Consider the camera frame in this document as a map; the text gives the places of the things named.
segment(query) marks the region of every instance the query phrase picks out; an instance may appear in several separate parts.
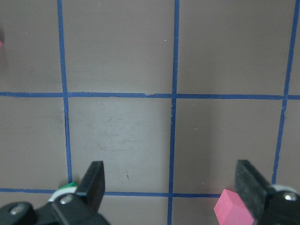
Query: screw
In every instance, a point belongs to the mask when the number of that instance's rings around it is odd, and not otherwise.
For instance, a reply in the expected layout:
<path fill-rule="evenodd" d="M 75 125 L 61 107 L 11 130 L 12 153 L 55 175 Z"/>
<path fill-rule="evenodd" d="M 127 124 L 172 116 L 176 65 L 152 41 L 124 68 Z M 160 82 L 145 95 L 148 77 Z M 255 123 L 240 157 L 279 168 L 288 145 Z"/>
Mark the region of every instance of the screw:
<path fill-rule="evenodd" d="M 284 194 L 283 194 L 283 196 L 284 196 L 284 198 L 286 199 L 286 200 L 288 200 L 288 201 L 296 201 L 297 200 L 297 196 L 296 196 L 296 194 L 295 193 L 293 193 L 293 192 L 285 192 Z"/>
<path fill-rule="evenodd" d="M 68 204 L 70 201 L 72 201 L 73 196 L 71 194 L 67 194 L 65 197 L 61 198 L 60 203 L 61 204 Z"/>
<path fill-rule="evenodd" d="M 19 214 L 20 212 L 22 212 L 24 208 L 25 208 L 25 205 L 22 204 L 22 203 L 20 203 L 20 204 L 18 204 L 17 206 L 15 206 L 15 207 L 13 207 L 13 208 L 11 209 L 10 214 L 11 214 L 11 215 L 17 215 L 17 214 Z"/>

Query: pink cube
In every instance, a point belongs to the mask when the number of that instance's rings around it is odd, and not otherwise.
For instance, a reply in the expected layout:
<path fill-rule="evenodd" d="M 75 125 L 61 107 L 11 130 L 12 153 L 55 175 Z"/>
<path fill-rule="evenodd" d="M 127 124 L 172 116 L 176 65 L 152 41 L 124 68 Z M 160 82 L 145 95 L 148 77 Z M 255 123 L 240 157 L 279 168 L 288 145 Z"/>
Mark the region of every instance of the pink cube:
<path fill-rule="evenodd" d="M 215 208 L 220 225 L 252 225 L 253 217 L 235 192 L 224 189 Z"/>

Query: blue grid line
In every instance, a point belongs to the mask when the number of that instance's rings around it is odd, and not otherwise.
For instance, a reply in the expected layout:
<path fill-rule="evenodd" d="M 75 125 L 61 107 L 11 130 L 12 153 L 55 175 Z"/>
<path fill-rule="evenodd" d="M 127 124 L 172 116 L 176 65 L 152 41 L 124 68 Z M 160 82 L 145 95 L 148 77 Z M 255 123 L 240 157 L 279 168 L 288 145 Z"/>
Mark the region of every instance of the blue grid line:
<path fill-rule="evenodd" d="M 282 100 L 282 107 L 281 107 L 281 113 L 280 113 L 280 122 L 279 122 L 279 131 L 278 131 L 276 153 L 275 153 L 275 159 L 274 159 L 272 184 L 276 183 L 277 169 L 278 169 L 279 160 L 280 160 L 281 142 L 282 142 L 284 125 L 285 125 L 285 111 L 286 111 L 287 100 L 288 100 L 289 82 L 290 82 L 290 75 L 291 75 L 292 64 L 293 64 L 294 46 L 295 46 L 296 34 L 297 34 L 299 4 L 300 4 L 300 0 L 296 0 L 295 10 L 294 10 L 294 17 L 293 17 L 293 22 L 292 22 L 292 33 L 291 33 L 291 41 L 290 41 L 287 68 L 286 68 L 286 76 L 285 76 L 284 99 Z"/>
<path fill-rule="evenodd" d="M 177 94 L 177 72 L 178 72 L 178 46 L 179 46 L 179 10 L 180 0 L 174 2 L 174 47 L 173 47 L 173 75 L 172 94 Z M 170 160 L 169 160 L 169 196 L 167 224 L 172 224 L 173 209 L 173 183 L 174 183 L 174 152 L 175 152 L 175 126 L 176 126 L 176 104 L 177 99 L 172 98 L 171 109 L 171 131 L 170 131 Z"/>
<path fill-rule="evenodd" d="M 57 0 L 57 14 L 58 14 L 58 29 L 60 33 L 60 68 L 61 68 L 61 82 L 62 93 L 64 100 L 65 113 L 65 133 L 66 133 L 66 156 L 67 156 L 67 177 L 69 183 L 72 182 L 72 161 L 71 161 L 71 147 L 70 147 L 70 131 L 69 131 L 69 103 L 67 90 L 67 75 L 66 75 L 66 61 L 65 61 L 65 42 L 64 42 L 64 28 L 62 17 L 62 0 Z"/>
<path fill-rule="evenodd" d="M 0 188 L 0 192 L 4 193 L 31 193 L 31 194 L 53 194 L 55 190 L 48 189 L 14 189 L 14 188 Z M 137 197 L 169 197 L 169 193 L 158 192 L 110 192 L 107 191 L 105 196 L 137 196 Z M 173 193 L 173 197 L 178 198 L 219 198 L 221 194 L 184 194 Z"/>
<path fill-rule="evenodd" d="M 0 92 L 0 96 L 20 98 L 59 98 L 64 93 L 28 93 L 28 92 Z M 189 99 L 257 99 L 257 100 L 283 100 L 281 95 L 244 95 L 244 94 L 144 94 L 122 92 L 67 92 L 69 98 L 92 97 L 118 97 L 118 98 L 189 98 Z M 289 95 L 289 99 L 299 100 L 299 95 Z"/>

